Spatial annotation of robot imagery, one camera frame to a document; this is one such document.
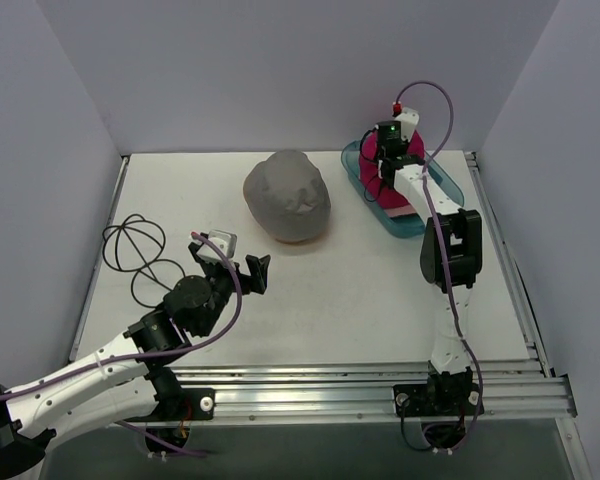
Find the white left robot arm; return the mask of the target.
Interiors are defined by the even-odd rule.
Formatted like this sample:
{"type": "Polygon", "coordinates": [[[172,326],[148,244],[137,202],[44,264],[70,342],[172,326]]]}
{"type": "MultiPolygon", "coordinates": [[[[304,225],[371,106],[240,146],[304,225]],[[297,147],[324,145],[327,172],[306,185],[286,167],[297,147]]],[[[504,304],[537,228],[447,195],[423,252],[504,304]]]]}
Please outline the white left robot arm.
{"type": "Polygon", "coordinates": [[[234,262],[233,241],[193,235],[201,275],[181,278],[139,321],[79,361],[29,384],[0,384],[0,479],[38,465],[53,448],[119,421],[176,420],[186,394],[170,363],[221,338],[213,329],[231,300],[262,295],[270,256],[234,262]]]}

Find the grey bucket hat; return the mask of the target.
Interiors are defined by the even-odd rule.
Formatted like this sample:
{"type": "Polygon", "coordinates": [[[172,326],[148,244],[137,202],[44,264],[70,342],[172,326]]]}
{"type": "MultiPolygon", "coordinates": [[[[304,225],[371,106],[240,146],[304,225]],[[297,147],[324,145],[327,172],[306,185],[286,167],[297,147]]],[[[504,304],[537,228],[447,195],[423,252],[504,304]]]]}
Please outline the grey bucket hat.
{"type": "Polygon", "coordinates": [[[273,239],[302,240],[328,228],[328,188],[302,151],[277,151],[257,163],[243,182],[243,196],[254,220],[273,239]]]}

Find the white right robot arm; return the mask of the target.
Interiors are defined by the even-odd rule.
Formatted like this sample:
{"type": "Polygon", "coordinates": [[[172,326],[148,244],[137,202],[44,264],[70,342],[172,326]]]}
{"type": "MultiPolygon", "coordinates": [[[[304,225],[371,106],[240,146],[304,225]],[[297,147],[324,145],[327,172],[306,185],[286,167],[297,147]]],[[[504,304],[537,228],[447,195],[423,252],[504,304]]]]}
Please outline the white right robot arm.
{"type": "Polygon", "coordinates": [[[451,199],[429,173],[429,162],[409,154],[419,115],[406,110],[375,127],[378,174],[413,207],[425,226],[420,269],[434,294],[435,337],[430,364],[440,375],[471,366],[464,330],[471,289],[483,264],[482,219],[451,199]]]}

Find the magenta baseball cap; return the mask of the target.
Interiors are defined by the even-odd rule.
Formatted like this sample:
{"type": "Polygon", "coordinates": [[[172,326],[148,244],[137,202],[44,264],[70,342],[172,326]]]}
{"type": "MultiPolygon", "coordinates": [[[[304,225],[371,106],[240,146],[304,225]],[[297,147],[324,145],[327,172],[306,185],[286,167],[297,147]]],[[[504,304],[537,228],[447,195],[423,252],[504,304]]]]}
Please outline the magenta baseball cap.
{"type": "Polygon", "coordinates": [[[376,133],[372,131],[362,141],[358,158],[359,178],[366,190],[367,199],[374,200],[384,210],[410,205],[409,201],[387,182],[386,175],[374,159],[375,151],[376,133]]]}

